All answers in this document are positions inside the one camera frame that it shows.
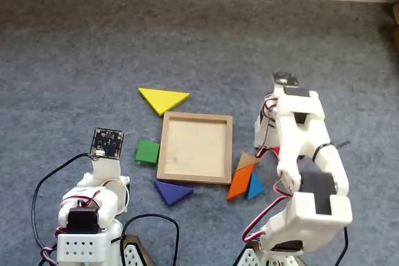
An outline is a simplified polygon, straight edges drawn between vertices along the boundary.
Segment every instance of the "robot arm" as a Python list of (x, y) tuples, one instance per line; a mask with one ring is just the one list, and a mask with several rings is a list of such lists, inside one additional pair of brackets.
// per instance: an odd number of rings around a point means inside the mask
[(85, 173), (66, 193), (58, 215), (59, 266), (118, 266), (122, 224), (116, 216), (127, 210), (130, 178), (120, 175), (123, 132), (96, 128), (90, 154), (93, 172)]
[[(262, 227), (260, 246), (267, 256), (300, 255), (327, 244), (351, 223), (349, 183), (318, 94), (298, 87), (292, 74), (277, 72), (273, 79), (274, 91), (255, 122), (255, 147), (279, 147), (277, 175), (292, 197)], [(301, 156), (311, 157), (320, 171), (299, 171)]]

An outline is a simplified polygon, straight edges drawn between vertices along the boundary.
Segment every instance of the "small blue triangle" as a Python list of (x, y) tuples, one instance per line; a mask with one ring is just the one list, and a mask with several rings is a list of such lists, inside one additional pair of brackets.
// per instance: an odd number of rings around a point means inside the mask
[(154, 183), (159, 193), (169, 206), (172, 206), (175, 202), (183, 199), (194, 191), (193, 188), (187, 188), (165, 182), (154, 181)]
[(259, 180), (255, 172), (252, 172), (251, 183), (249, 184), (249, 190), (247, 195), (247, 200), (253, 199), (260, 193), (264, 192), (265, 188)]

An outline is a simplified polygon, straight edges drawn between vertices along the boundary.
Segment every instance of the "wooden tray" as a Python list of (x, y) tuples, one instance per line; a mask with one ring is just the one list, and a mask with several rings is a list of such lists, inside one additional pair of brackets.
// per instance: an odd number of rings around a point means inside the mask
[(229, 115), (166, 112), (156, 177), (230, 184), (232, 140)]

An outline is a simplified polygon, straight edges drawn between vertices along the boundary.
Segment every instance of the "green square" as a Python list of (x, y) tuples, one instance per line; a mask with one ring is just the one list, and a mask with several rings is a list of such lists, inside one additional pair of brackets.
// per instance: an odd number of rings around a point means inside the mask
[(140, 140), (136, 152), (136, 161), (156, 164), (158, 153), (160, 151), (159, 143), (152, 143), (147, 140)]

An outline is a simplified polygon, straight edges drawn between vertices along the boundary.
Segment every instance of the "floor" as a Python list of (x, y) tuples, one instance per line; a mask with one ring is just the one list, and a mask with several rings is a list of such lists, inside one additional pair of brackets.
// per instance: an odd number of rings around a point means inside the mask
[[(137, 88), (190, 92), (176, 111), (232, 115), (235, 167), (241, 151), (253, 151), (253, 123), (272, 71), (285, 70), (319, 92), (332, 141), (352, 142), (340, 150), (353, 209), (342, 265), (396, 265), (394, 27), (389, 6), (354, 2), (0, 0), (0, 264), (40, 261), (30, 221), (35, 185), (88, 151), (94, 128), (104, 126), (127, 132), (121, 162), (131, 200), (120, 220), (167, 214), (180, 224), (179, 265), (231, 265), (241, 232), (276, 197), (276, 161), (267, 155), (258, 166), (267, 191), (252, 201), (226, 202), (226, 186), (188, 184), (195, 193), (167, 207), (153, 187), (155, 167), (134, 162), (138, 141), (159, 141), (162, 126)], [(82, 159), (43, 185), (37, 218), (46, 244), (54, 241), (61, 196), (90, 168)], [(158, 265), (171, 264), (173, 226), (141, 220), (129, 231)], [(343, 246), (339, 233), (304, 259), (333, 265)]]

